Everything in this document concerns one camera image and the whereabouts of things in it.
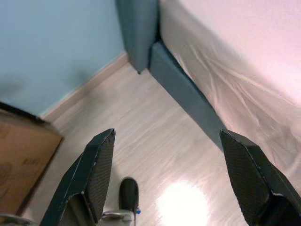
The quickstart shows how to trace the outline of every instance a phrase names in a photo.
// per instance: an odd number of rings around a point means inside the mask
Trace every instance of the baseboard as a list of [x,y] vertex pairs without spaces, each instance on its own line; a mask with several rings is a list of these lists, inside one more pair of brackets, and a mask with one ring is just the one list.
[[92,89],[102,83],[104,80],[109,78],[114,72],[120,69],[123,65],[128,62],[127,53],[123,53],[114,62],[103,68],[99,73],[97,73],[90,81],[85,85],[81,86],[75,90],[70,96],[62,100],[57,106],[52,108],[49,112],[42,115],[42,119],[53,122],[60,115],[66,112],[68,109],[73,107],[79,100],[87,95]]

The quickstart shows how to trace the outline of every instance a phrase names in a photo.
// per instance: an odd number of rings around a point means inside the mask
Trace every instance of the wooden floor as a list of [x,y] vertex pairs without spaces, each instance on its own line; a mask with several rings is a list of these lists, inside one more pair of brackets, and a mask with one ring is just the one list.
[[118,208],[122,178],[140,189],[138,226],[246,225],[223,153],[145,71],[125,65],[54,125],[65,136],[24,216],[40,222],[63,174],[90,139],[116,129],[105,210]]

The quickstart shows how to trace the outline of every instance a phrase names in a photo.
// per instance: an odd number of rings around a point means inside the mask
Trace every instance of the white bedsheet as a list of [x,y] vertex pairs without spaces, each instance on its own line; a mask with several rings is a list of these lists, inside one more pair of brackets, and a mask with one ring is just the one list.
[[301,1],[162,0],[161,36],[225,126],[301,194]]

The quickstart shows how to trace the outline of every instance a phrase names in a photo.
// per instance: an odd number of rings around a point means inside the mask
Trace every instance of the bed frame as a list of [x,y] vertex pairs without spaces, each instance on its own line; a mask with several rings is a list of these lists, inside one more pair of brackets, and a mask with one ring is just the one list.
[[160,38],[158,0],[116,0],[116,5],[129,62],[138,73],[148,68],[222,150],[219,133],[224,124]]

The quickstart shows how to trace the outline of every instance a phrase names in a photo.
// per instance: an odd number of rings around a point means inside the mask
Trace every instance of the black shoe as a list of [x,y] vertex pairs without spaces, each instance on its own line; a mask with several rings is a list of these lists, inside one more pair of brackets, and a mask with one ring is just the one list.
[[136,215],[138,203],[137,182],[133,178],[124,178],[119,189],[119,209],[132,211]]

